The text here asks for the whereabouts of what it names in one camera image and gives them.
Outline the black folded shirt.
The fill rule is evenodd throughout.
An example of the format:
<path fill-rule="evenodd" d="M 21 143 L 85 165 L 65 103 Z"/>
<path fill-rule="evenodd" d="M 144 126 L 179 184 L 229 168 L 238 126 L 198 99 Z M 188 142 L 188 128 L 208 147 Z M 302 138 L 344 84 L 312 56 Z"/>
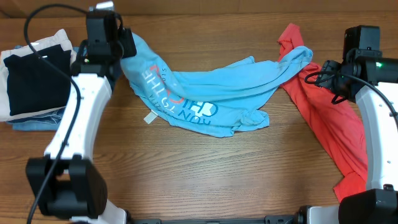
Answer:
<path fill-rule="evenodd" d="M 2 61 L 1 121 L 19 119 L 66 105 L 71 83 L 46 63 L 70 74 L 71 50 L 54 45 L 35 54 L 5 57 Z"/>

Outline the beige folded garment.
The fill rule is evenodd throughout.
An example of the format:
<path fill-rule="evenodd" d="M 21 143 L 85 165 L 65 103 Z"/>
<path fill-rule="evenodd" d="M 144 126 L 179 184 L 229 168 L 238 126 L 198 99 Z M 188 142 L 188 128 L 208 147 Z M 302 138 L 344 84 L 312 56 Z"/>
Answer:
<path fill-rule="evenodd" d="M 70 64 L 72 64 L 72 62 L 75 61 L 76 52 L 73 50 L 72 43 L 70 42 L 67 33 L 65 32 L 64 29 L 60 29 L 53 36 L 36 40 L 34 43 L 32 43 L 32 46 L 37 51 L 46 49 L 48 47 L 52 47 L 54 45 L 61 45 L 64 51 L 71 50 Z M 48 113 L 62 108 L 61 106 L 61 107 L 50 108 L 47 110 L 35 111 L 31 113 L 21 113 L 14 116 L 10 115 L 11 109 L 9 104 L 9 97 L 7 94 L 7 78 L 9 76 L 9 70 L 7 69 L 4 63 L 4 59 L 10 57 L 11 55 L 25 56 L 32 53 L 33 51 L 31 51 L 28 45 L 23 46 L 19 49 L 5 50 L 1 52 L 1 122 L 11 121 L 21 118 L 28 118 L 31 116 Z"/>

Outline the light blue printed t-shirt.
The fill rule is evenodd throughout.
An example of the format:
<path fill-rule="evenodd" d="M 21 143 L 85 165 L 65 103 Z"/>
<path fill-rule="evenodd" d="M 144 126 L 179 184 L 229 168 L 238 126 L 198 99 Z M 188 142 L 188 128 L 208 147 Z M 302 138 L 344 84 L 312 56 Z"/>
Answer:
<path fill-rule="evenodd" d="M 299 46 L 278 62 L 249 56 L 212 71 L 176 72 L 144 39 L 132 37 L 137 55 L 121 66 L 134 93 L 170 125 L 218 138 L 268 127 L 261 107 L 313 58 L 309 48 Z"/>

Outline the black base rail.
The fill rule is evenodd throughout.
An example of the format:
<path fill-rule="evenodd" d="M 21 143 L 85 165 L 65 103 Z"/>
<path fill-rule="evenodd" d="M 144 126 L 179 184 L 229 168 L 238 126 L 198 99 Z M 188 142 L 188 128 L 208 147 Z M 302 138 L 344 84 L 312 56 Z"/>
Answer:
<path fill-rule="evenodd" d="M 294 224 L 295 215 L 267 215 L 264 218 L 222 218 L 196 220 L 132 219 L 131 224 Z"/>

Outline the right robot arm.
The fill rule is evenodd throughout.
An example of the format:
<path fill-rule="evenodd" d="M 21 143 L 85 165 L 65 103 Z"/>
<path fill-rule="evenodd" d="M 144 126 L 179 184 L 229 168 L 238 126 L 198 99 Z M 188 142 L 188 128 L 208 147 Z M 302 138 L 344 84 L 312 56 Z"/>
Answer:
<path fill-rule="evenodd" d="M 334 94 L 334 105 L 358 105 L 366 134 L 364 192 L 337 206 L 306 207 L 302 223 L 397 223 L 397 59 L 380 50 L 378 26 L 346 29 L 343 61 L 328 60 L 313 84 Z"/>

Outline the folded blue jeans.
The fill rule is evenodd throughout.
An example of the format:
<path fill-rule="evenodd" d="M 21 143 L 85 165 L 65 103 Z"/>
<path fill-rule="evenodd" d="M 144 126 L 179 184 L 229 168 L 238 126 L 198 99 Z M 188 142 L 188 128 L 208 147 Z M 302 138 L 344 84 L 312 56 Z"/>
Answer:
<path fill-rule="evenodd" d="M 11 120 L 8 123 L 12 128 L 19 131 L 58 129 L 70 94 L 70 81 L 34 54 L 11 55 L 4 63 L 9 70 L 7 94 L 11 116 L 62 106 L 48 113 Z"/>

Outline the red t-shirt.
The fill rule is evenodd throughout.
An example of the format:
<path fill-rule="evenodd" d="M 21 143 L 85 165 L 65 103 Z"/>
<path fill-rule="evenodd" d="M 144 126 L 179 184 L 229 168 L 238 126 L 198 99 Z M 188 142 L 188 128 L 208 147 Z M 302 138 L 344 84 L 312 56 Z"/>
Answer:
<path fill-rule="evenodd" d="M 333 188 L 340 202 L 366 190 L 368 157 L 364 126 L 347 101 L 333 105 L 334 94 L 329 90 L 304 82 L 307 75 L 320 70 L 319 64 L 310 62 L 282 88 L 343 174 Z"/>

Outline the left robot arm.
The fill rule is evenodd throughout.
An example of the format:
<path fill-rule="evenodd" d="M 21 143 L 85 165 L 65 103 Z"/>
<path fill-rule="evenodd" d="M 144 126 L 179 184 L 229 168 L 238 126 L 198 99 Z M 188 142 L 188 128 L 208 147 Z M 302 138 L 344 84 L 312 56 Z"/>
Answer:
<path fill-rule="evenodd" d="M 91 7 L 85 16 L 88 37 L 70 73 L 63 74 L 71 87 L 60 126 L 43 157 L 29 159 L 25 167 L 35 196 L 32 209 L 72 223 L 132 223 L 130 213 L 109 200 L 106 182 L 93 164 L 93 146 L 122 73 L 120 61 L 137 50 L 112 2 Z"/>

